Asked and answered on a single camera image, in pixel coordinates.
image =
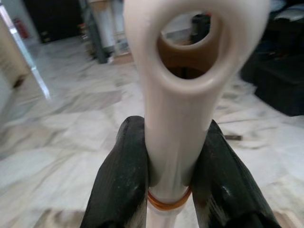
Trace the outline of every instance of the dark doorway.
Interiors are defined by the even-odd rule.
[[[80,34],[78,0],[23,0],[42,43]]]

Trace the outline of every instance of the fire extinguisher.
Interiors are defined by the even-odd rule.
[[[25,25],[23,24],[22,20],[20,20],[19,18],[15,18],[13,21],[14,21],[14,25],[15,25],[20,37],[22,39],[29,38],[29,33],[28,33]]]

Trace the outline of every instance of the white plastic tube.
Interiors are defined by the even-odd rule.
[[[211,30],[197,44],[176,46],[163,27],[188,11],[212,13]],[[267,0],[127,0],[125,28],[145,97],[145,142],[150,158],[150,193],[175,203],[185,194],[214,108],[229,78],[243,66],[264,30]],[[182,79],[168,69],[202,72]],[[173,227],[155,214],[158,227]]]

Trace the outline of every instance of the circular opening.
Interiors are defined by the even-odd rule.
[[[157,49],[162,63],[175,76],[195,79],[205,74],[217,58],[216,50],[179,48],[203,40],[210,30],[210,15],[189,12],[172,19],[161,31]]]
[[[203,40],[208,35],[209,29],[210,15],[193,11],[173,18],[161,33],[168,43],[186,46]]]

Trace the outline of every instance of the tile floor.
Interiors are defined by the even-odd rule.
[[[77,38],[29,45],[45,88],[28,78],[0,130],[0,227],[79,227],[97,170],[130,115],[143,116],[134,64],[100,65]],[[304,218],[304,118],[287,117],[235,76],[214,119],[277,215]],[[176,227],[197,228],[191,201]]]

